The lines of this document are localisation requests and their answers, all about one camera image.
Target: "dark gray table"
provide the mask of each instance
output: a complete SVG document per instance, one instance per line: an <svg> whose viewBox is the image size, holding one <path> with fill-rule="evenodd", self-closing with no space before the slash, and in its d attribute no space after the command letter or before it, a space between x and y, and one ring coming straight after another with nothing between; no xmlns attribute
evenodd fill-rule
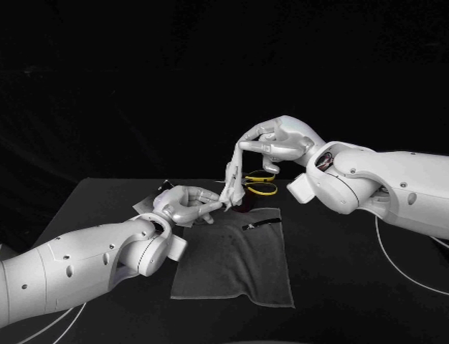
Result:
<svg viewBox="0 0 449 344"><path fill-rule="evenodd" d="M34 244L59 234L125 221L160 179L85 179ZM172 180L221 192L211 180ZM166 260L151 277L121 282L88 302L59 343L226 343L290 340L306 343L449 343L449 297L414 285L381 252L374 216L340 215L313 199L299 204L286 184L258 206L281 208L286 258L296 309L257 306L247 296L226 300L172 300L177 263ZM379 222L394 262L420 282L449 292L449 264L433 241ZM52 343L79 307L29 343ZM0 329L11 344L40 330L62 312Z"/></svg>

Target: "gray towel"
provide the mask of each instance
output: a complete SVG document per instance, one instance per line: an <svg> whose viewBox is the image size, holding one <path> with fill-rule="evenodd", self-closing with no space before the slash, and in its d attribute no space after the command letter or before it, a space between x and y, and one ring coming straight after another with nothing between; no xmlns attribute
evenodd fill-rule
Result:
<svg viewBox="0 0 449 344"><path fill-rule="evenodd" d="M228 299L247 295L260 306L291 307L281 223L242 230L280 218L275 208L248 213L215 211L213 224L185 228L185 255L170 290L172 299Z"/></svg>

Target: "black backdrop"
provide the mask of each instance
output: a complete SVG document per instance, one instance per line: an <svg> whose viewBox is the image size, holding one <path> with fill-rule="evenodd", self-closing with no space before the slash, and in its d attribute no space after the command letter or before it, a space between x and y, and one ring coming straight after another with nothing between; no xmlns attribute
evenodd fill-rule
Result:
<svg viewBox="0 0 449 344"><path fill-rule="evenodd" d="M281 114L326 142L449 155L449 1L0 3L4 239L30 247L86 177L224 178Z"/></svg>

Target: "cloth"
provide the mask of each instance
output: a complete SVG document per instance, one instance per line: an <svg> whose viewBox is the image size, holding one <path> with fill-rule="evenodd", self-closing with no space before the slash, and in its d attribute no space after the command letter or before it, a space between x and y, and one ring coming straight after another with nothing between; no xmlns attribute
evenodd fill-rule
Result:
<svg viewBox="0 0 449 344"><path fill-rule="evenodd" d="M280 218L280 210L215 211L212 216L213 224L185 228L187 248L177 263L170 298L247 295L260 306L294 308L281 223L242 230L247 224Z"/></svg>
<svg viewBox="0 0 449 344"><path fill-rule="evenodd" d="M225 211L232 206L239 206L242 203L242 149L235 144L235 150L232 152L232 160L228 162L224 189L219 195L219 202L226 206Z"/></svg>

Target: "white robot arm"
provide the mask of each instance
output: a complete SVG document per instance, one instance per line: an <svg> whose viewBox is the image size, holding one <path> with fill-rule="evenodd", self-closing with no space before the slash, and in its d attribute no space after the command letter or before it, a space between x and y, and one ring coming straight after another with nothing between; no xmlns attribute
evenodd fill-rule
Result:
<svg viewBox="0 0 449 344"><path fill-rule="evenodd" d="M449 239L449 156L325 143L290 116L255 125L242 139L241 149L262 153L267 171L274 173L268 161L293 160L306 167L287 186L300 203L316 196L339 214L362 209L388 224ZM301 157L284 154L301 150Z"/></svg>
<svg viewBox="0 0 449 344"><path fill-rule="evenodd" d="M172 226L199 217L212 222L218 198L208 190L174 186L154 200L153 213L71 231L0 262L0 328L81 305L127 278L150 276L166 257L177 261L186 241Z"/></svg>

